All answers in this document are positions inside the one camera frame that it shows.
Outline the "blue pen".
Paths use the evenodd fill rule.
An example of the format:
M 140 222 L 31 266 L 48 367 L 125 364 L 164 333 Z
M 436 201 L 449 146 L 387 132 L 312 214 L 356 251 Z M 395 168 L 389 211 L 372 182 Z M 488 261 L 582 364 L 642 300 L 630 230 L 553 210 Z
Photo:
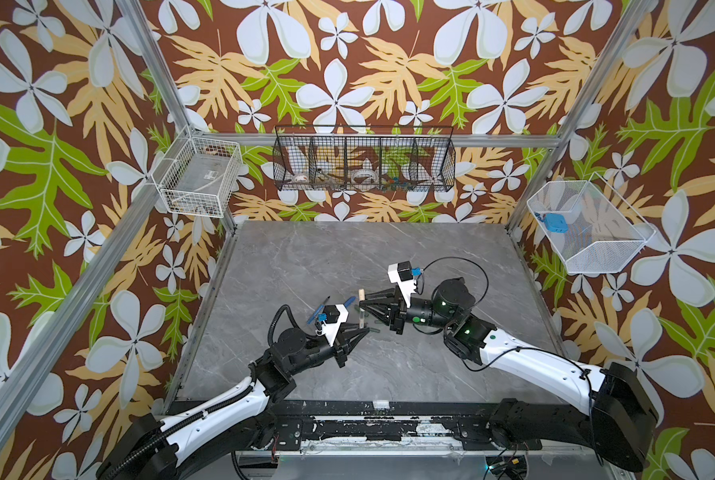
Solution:
M 313 312 L 313 314 L 309 317 L 307 324 L 312 324 L 318 317 L 319 315 L 323 312 L 325 306 L 328 304 L 331 296 L 327 296 L 321 304 L 316 308 L 316 310 Z

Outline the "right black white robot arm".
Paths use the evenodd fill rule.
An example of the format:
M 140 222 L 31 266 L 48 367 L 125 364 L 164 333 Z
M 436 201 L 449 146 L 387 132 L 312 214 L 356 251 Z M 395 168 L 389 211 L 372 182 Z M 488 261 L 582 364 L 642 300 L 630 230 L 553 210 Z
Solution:
M 657 412 L 633 370 L 579 363 L 517 339 L 473 314 L 475 297 L 461 278 L 441 282 L 429 299 L 407 283 L 369 293 L 359 306 L 397 333 L 407 324 L 437 328 L 445 347 L 477 371 L 499 369 L 561 399 L 559 405 L 503 400 L 487 420 L 495 443 L 571 443 L 621 469 L 645 470 Z

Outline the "beige pen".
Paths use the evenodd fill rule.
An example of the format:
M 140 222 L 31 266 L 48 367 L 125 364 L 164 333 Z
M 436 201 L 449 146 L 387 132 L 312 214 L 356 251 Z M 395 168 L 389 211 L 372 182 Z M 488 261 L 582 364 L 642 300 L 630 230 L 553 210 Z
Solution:
M 365 302 L 365 289 L 359 290 L 359 327 L 365 328 L 367 326 L 367 311 L 363 308 L 363 302 Z

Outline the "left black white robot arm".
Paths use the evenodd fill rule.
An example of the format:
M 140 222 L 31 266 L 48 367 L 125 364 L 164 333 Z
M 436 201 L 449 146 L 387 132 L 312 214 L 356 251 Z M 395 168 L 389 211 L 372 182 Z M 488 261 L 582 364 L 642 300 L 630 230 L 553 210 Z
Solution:
M 177 479 L 191 459 L 223 434 L 265 414 L 297 387 L 295 376 L 330 359 L 344 367 L 350 354 L 371 332 L 348 321 L 343 304 L 326 305 L 316 332 L 303 330 L 288 304 L 273 317 L 268 348 L 249 364 L 236 386 L 185 412 L 161 419 L 152 414 L 136 421 L 96 472 L 98 479 Z

